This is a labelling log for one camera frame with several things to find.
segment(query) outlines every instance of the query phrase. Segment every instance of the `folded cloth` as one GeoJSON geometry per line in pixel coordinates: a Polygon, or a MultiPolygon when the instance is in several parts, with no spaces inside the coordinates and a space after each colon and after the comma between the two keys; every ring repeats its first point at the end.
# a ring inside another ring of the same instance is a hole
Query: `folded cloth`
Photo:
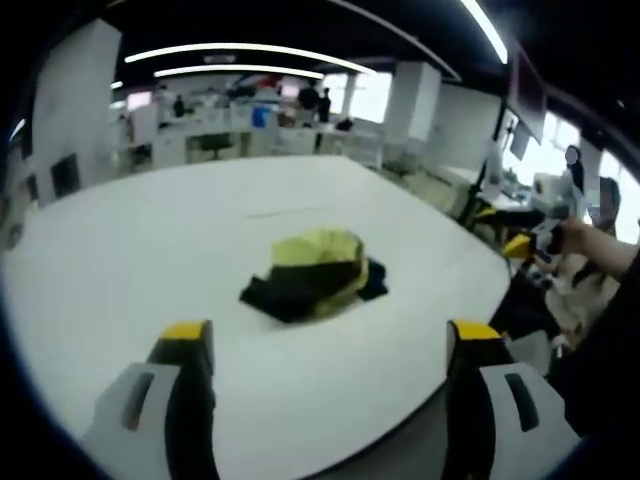
{"type": "Polygon", "coordinates": [[[365,300],[387,291],[384,267],[368,260],[362,241],[347,230],[309,230],[277,242],[271,261],[266,279],[252,277],[240,301],[286,323],[330,315],[361,291],[365,300]]]}

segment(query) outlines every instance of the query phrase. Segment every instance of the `yellow cloth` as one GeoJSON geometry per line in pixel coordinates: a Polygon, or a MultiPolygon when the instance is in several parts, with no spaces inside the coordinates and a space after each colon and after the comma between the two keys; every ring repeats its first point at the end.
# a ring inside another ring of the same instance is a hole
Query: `yellow cloth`
{"type": "Polygon", "coordinates": [[[344,229],[316,228],[286,238],[271,247],[274,266],[311,266],[323,263],[359,262],[360,275],[331,298],[316,305],[314,315],[324,317],[345,307],[369,279],[369,262],[362,241],[344,229]]]}

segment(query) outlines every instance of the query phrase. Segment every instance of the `white pillar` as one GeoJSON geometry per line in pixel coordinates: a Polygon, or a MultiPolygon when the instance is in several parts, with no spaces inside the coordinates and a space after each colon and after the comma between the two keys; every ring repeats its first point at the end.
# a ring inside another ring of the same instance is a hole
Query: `white pillar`
{"type": "Polygon", "coordinates": [[[353,93],[356,91],[356,78],[356,75],[349,75],[347,77],[347,85],[344,89],[344,101],[342,102],[342,112],[340,113],[343,118],[347,118],[349,116],[353,93]]]}
{"type": "Polygon", "coordinates": [[[55,200],[50,169],[66,156],[76,155],[81,188],[109,177],[109,104],[121,36],[102,20],[85,25],[53,48],[38,75],[33,161],[42,205],[55,200]]]}
{"type": "Polygon", "coordinates": [[[387,142],[426,142],[436,110],[441,74],[427,63],[401,62],[391,84],[384,122],[387,142]]]}
{"type": "Polygon", "coordinates": [[[598,150],[593,144],[584,138],[580,138],[578,145],[582,152],[582,165],[584,167],[584,191],[589,203],[600,204],[600,162],[602,150],[598,150]]]}

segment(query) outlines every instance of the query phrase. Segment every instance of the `white table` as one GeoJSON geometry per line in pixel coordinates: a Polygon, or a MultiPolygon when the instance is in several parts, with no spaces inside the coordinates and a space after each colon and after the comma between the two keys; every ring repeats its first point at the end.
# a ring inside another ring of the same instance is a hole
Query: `white table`
{"type": "Polygon", "coordinates": [[[340,157],[258,158],[151,172],[56,202],[3,261],[19,350],[74,436],[162,329],[214,325],[213,441],[225,480],[297,479],[389,432],[445,379],[446,322],[488,321],[504,260],[422,201],[340,157]],[[273,241],[348,227],[390,294],[283,325],[238,302],[273,241]]]}
{"type": "MultiPolygon", "coordinates": [[[[478,181],[478,176],[480,172],[475,170],[470,170],[467,168],[459,168],[459,167],[441,167],[442,170],[449,172],[451,175],[459,178],[460,180],[468,183],[469,185],[473,185],[478,181]]],[[[487,196],[484,195],[484,192],[480,192],[478,198],[484,200],[489,203],[491,206],[498,210],[516,210],[523,207],[522,202],[518,200],[514,200],[513,198],[508,197],[504,193],[500,192],[498,195],[487,196]]]]}

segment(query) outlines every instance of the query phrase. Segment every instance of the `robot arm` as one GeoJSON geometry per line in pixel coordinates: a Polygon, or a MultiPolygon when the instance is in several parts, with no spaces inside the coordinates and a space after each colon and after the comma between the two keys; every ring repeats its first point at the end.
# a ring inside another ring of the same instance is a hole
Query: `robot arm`
{"type": "Polygon", "coordinates": [[[219,478],[211,322],[176,324],[103,393],[83,448],[118,480],[219,478]]]}

